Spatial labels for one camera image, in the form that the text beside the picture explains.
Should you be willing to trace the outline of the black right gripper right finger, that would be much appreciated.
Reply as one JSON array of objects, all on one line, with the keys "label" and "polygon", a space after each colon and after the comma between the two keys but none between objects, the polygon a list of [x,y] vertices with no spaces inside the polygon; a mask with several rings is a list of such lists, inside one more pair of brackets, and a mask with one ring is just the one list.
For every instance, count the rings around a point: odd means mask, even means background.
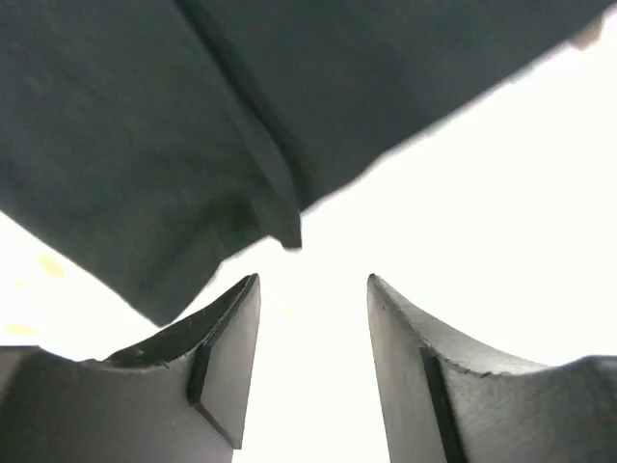
[{"label": "black right gripper right finger", "polygon": [[391,461],[615,460],[614,357],[530,362],[435,318],[377,275],[367,313]]}]

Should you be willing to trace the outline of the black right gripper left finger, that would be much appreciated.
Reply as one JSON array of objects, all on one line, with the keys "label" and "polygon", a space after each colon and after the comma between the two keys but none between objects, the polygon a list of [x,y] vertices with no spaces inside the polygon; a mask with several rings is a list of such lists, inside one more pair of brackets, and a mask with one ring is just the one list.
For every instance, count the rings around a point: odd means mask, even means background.
[{"label": "black right gripper left finger", "polygon": [[259,278],[103,361],[1,350],[1,458],[13,463],[229,462],[242,446]]}]

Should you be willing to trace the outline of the black t shirt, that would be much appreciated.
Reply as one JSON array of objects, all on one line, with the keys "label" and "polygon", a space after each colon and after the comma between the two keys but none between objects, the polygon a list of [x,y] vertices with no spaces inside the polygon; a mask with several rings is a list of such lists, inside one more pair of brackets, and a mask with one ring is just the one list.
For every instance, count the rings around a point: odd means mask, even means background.
[{"label": "black t shirt", "polygon": [[605,1],[5,1],[1,209],[158,326]]}]

